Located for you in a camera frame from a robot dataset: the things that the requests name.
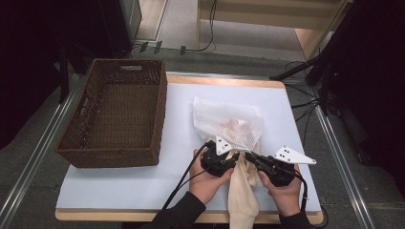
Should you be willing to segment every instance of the floor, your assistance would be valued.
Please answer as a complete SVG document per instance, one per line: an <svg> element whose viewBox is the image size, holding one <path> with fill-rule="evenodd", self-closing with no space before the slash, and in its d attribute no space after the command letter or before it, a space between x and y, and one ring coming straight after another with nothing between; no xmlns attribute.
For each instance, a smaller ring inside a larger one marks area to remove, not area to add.
<svg viewBox="0 0 405 229"><path fill-rule="evenodd" d="M168 2L156 39L162 41L163 49L159 53L154 54L152 39L145 52L134 48L127 57L163 59L169 72L233 74L259 80L268 80L269 76L283 73L299 64L291 61L305 61L291 29L243 27L226 23L214 24L215 46L210 46L206 52L180 55L180 46L196 46L195 22L183 19L195 13L195 8L187 5L195 4L193 2ZM184 17L179 18L177 10L181 10L181 7L190 7L191 10L183 10ZM201 35L200 45L203 46L210 34L202 27ZM291 105L306 103L310 100L309 94L317 93L318 87L309 88L304 78L305 73L301 72L285 81ZM57 104L59 90L50 95L15 140L0 150L0 203L6 206L0 214L0 228L121 228L121 222L60 221L54 216L59 188L69 167L69 163L54 152L54 148L74 110L84 79L84 75L72 78L71 84L75 87L72 87L71 104L61 114L57 128L51 132L49 139L44 139L42 135L49 134L47 126L55 112L61 109ZM294 115L298 118L308 108L293 109ZM333 104L329 108L330 111L335 110ZM325 123L330 123L335 142L326 135ZM306 153L318 161L310 169L320 202L329 216L326 228L400 228L399 225L405 224L405 201L397 191L393 178L379 167L358 162L355 146L338 115L324 117L315 109L297 121L297 129ZM38 148L41 142L45 142L44 147ZM336 147L332 147L336 143L339 146L337 153ZM343 166L342 170L342 165L336 162L339 158L344 159L347 168ZM39 161L36 167L27 166L34 160ZM22 180L22 175L30 176ZM21 183L28 186L22 188L17 185ZM358 195L353 195L353 185ZM362 201L366 212L358 212L355 206L355 203ZM226 228L226 225L215 228Z"/></svg>

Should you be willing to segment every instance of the brown wicker basket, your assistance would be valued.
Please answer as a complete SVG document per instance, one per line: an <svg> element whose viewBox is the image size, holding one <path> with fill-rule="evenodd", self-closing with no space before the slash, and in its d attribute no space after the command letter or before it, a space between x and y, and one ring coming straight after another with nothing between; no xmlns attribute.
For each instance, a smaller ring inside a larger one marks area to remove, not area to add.
<svg viewBox="0 0 405 229"><path fill-rule="evenodd" d="M56 152L77 168L157 165L166 92L161 60L96 59Z"/></svg>

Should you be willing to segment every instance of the beige cloth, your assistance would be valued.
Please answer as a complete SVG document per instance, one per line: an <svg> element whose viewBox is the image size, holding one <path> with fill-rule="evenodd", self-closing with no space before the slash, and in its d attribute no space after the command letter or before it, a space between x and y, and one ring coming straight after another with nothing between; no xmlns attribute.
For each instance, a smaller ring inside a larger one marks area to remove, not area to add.
<svg viewBox="0 0 405 229"><path fill-rule="evenodd" d="M228 194L229 229L251 229L259 214L259 204L251 186L259 182L256 167L241 153L233 171Z"/></svg>

